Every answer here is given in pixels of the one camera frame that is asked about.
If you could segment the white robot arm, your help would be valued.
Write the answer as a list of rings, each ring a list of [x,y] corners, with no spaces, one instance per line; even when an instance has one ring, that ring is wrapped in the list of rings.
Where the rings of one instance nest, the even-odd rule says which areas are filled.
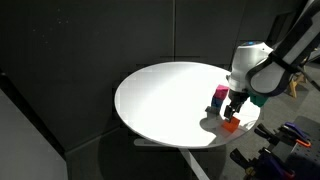
[[[226,76],[231,102],[224,117],[230,120],[239,113],[250,95],[268,98],[281,94],[295,73],[304,73],[302,61],[319,41],[320,0],[314,0],[275,48],[264,42],[238,46],[231,73]]]

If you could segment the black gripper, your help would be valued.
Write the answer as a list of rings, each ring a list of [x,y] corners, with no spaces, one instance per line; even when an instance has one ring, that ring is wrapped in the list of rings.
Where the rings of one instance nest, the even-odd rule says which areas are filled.
[[[227,105],[225,107],[224,117],[226,119],[230,119],[232,117],[232,112],[233,112],[233,116],[235,116],[240,112],[240,109],[243,103],[248,99],[249,94],[247,92],[237,92],[237,91],[230,90],[228,97],[231,100],[230,105],[232,107],[235,107],[235,109],[233,112],[233,109],[230,105]]]

